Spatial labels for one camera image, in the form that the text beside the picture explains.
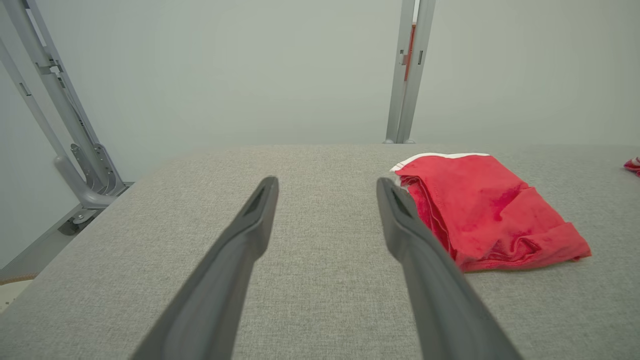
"metal pole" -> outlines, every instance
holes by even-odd
[[[78,98],[78,95],[76,93],[76,90],[73,84],[71,83],[71,79],[69,78],[69,75],[67,73],[67,70],[65,69],[65,66],[64,64],[62,64],[62,59],[60,58],[60,54],[58,54],[58,50],[56,49],[56,46],[53,43],[53,39],[51,38],[51,34],[49,34],[49,29],[47,29],[47,26],[44,22],[44,18],[40,13],[40,9],[38,9],[38,5],[36,4],[35,0],[27,0],[27,4],[29,5],[29,10],[33,15],[33,19],[35,20],[36,25],[38,26],[38,29],[40,30],[40,33],[44,38],[44,42],[46,43],[45,51],[49,53],[49,56],[53,58],[53,62],[60,68],[59,75],[62,78],[62,80],[65,82],[65,90],[67,92],[71,105],[74,107],[77,113],[77,116],[80,118],[83,129],[87,137],[89,138],[89,141],[91,143],[99,143],[100,140],[98,140],[98,136],[95,134],[95,131],[93,130],[93,126],[91,126],[91,123],[89,122],[89,119],[86,116],[86,113],[84,112],[84,108],[80,103],[80,99]]]
[[[414,4],[415,0],[403,0],[402,8],[400,9],[400,29],[398,30],[396,66],[394,68],[394,81],[391,88],[387,137],[385,138],[384,143],[394,143],[397,138],[400,111],[402,109],[404,97],[404,74],[406,73],[406,63],[409,54]]]
[[[6,69],[6,71],[9,73],[11,80],[13,80],[15,87],[18,89],[18,92],[24,99],[24,102],[27,103],[29,110],[31,110],[33,117],[38,122],[40,129],[44,133],[44,136],[47,137],[47,140],[53,147],[53,150],[56,152],[58,156],[67,156],[67,153],[65,152],[65,148],[62,146],[60,139],[58,139],[58,137],[56,136],[56,133],[53,132],[51,125],[49,124],[44,114],[42,113],[42,110],[38,106],[38,103],[35,101],[35,99],[31,95],[31,92],[27,87],[27,83],[24,81],[24,79],[22,78],[22,75],[18,71],[18,67],[15,66],[15,63],[13,62],[11,55],[9,55],[9,52],[4,46],[4,42],[2,41],[1,38],[0,38],[0,61],[4,65],[4,68]]]
[[[418,100],[424,60],[427,56],[427,46],[429,45],[435,6],[436,0],[420,0],[418,21],[413,36],[411,66],[409,67],[409,76],[406,82],[402,111],[400,112],[400,125],[398,127],[396,143],[409,142],[409,134],[411,133],[411,126],[413,124],[413,114],[415,113],[415,103]]]
[[[11,80],[18,88],[18,92],[24,99],[24,102],[27,104],[29,110],[31,110],[33,117],[36,119],[36,122],[38,122],[40,129],[51,144],[51,147],[53,147],[53,150],[56,152],[57,156],[53,161],[55,167],[58,169],[60,175],[62,175],[62,177],[67,182],[83,207],[87,209],[104,209],[109,206],[116,199],[116,197],[98,194],[97,192],[91,190],[89,186],[84,182],[82,177],[80,177],[80,174],[78,174],[73,163],[71,163],[71,160],[67,156],[65,148],[62,146],[62,143],[60,143],[60,140],[56,136],[56,133],[53,132],[51,125],[42,113],[42,110],[33,98],[33,95],[31,95],[29,87],[22,78],[18,67],[15,66],[15,63],[13,62],[11,55],[9,55],[9,52],[4,46],[4,42],[1,38],[0,61],[4,65],[7,73],[9,73]]]
[[[93,173],[103,184],[108,183],[107,174],[104,172],[104,167],[100,159],[98,159],[95,154],[93,143],[91,143],[85,131],[81,128],[82,125],[78,114],[69,102],[64,89],[62,89],[58,76],[51,72],[51,59],[42,46],[42,43],[40,43],[40,39],[31,23],[31,19],[29,19],[29,15],[27,15],[22,1],[3,0],[3,3],[31,61],[35,64],[36,70],[40,75],[44,87],[47,89],[51,101],[60,114],[62,121],[64,121],[69,134],[71,134],[71,138],[86,154],[89,163],[93,167]]]

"gray fabric surface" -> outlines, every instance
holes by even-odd
[[[640,354],[638,147],[273,146],[195,154],[124,193],[0,317],[0,357],[130,355],[257,183],[280,178],[237,358],[416,358],[375,181],[420,152],[488,152],[575,224],[593,257],[467,279],[527,359]]]

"folded cloth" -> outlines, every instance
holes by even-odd
[[[462,271],[527,269],[591,255],[536,189],[488,154],[419,154],[391,171]]]

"white trim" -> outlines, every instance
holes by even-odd
[[[437,152],[425,152],[423,154],[413,155],[411,158],[408,158],[407,160],[400,161],[394,167],[392,167],[391,170],[389,171],[391,172],[398,171],[403,167],[405,167],[410,162],[412,162],[413,160],[416,160],[417,158],[421,158],[423,156],[440,156],[442,158],[447,158],[447,159],[458,159],[458,158],[464,158],[465,156],[471,156],[471,155],[490,156],[489,154],[483,154],[481,152],[466,152],[463,154],[439,154]]]

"white wall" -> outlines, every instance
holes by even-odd
[[[1,3],[0,37],[43,111],[50,115],[54,112],[53,105],[45,101],[43,85],[24,48],[20,48]],[[54,125],[61,130],[61,123]],[[0,65],[0,268],[78,204],[53,165],[55,157],[9,74]]]
[[[441,0],[418,142],[639,145],[640,1]]]
[[[126,181],[199,147],[384,140],[401,0],[38,7]]]

